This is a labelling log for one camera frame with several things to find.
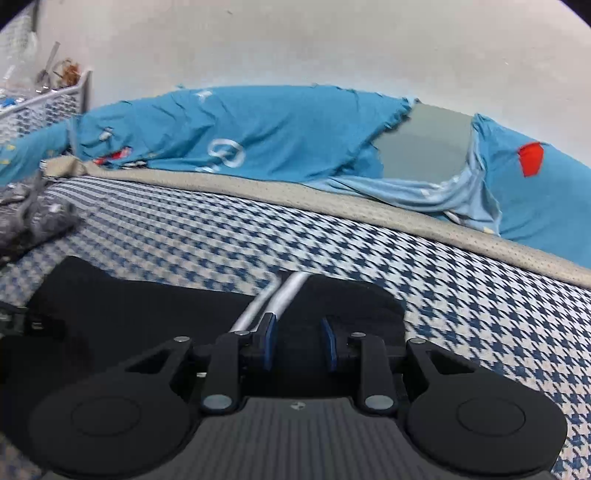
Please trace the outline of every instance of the white stripe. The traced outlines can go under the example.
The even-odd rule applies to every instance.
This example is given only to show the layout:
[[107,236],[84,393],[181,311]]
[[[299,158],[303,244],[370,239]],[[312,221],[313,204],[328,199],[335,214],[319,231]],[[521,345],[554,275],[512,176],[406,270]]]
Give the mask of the white stripe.
[[300,291],[301,286],[310,276],[310,273],[307,272],[295,272],[290,275],[290,277],[285,281],[285,283],[281,286],[281,288],[273,295],[272,299],[269,301],[267,308],[265,309],[265,313],[274,313],[277,317],[277,320],[281,318],[285,309],[289,306],[291,301]]
[[267,299],[275,293],[275,290],[279,288],[279,285],[281,285],[281,279],[275,277],[273,281],[265,287],[265,290],[260,292],[256,298],[248,304],[248,307],[246,307],[246,310],[244,310],[244,312],[238,317],[238,320],[236,320],[232,328],[230,328],[230,331],[237,332],[239,330],[248,330],[254,316],[263,307]]

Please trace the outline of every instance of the mattress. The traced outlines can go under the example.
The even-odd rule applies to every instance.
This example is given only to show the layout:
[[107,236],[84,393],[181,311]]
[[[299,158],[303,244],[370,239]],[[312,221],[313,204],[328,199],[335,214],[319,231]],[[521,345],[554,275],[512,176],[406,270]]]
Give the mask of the mattress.
[[[589,290],[408,233],[255,200],[92,177],[50,191],[84,221],[7,266],[0,300],[24,304],[67,255],[130,280],[245,294],[279,268],[371,281],[405,303],[409,338],[544,391],[569,422],[554,473],[590,476]],[[5,442],[2,465],[3,478],[37,472]]]

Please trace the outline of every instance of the silver rivet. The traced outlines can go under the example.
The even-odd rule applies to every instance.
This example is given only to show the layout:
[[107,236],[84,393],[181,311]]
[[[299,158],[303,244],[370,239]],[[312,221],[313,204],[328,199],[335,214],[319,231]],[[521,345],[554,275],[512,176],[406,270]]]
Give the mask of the silver rivet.
[[203,400],[203,406],[209,410],[225,410],[232,405],[232,399],[227,395],[208,395]]
[[386,395],[371,395],[365,399],[365,406],[373,410],[388,410],[394,405],[394,400]]
[[290,405],[291,408],[293,408],[294,410],[304,410],[304,408],[306,407],[306,404],[302,401],[295,401]]

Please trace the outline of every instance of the houndstooth fabric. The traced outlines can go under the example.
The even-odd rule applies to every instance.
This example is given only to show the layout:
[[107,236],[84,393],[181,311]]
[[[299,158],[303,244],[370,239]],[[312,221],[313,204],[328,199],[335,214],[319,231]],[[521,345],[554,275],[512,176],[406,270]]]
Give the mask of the houndstooth fabric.
[[25,303],[66,255],[118,277],[246,294],[280,267],[371,281],[406,302],[408,337],[552,398],[569,422],[553,471],[589,477],[591,292],[406,233],[235,197],[88,177],[50,193],[86,219],[7,267],[1,300]]

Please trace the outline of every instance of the ribbed gray panel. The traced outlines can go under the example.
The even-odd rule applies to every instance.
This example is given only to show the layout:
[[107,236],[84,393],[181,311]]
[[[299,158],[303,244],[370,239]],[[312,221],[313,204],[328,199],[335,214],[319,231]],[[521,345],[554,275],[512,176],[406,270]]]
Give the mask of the ribbed gray panel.
[[252,398],[235,415],[205,420],[175,459],[137,480],[462,478],[424,460],[393,421],[362,415],[345,398]]

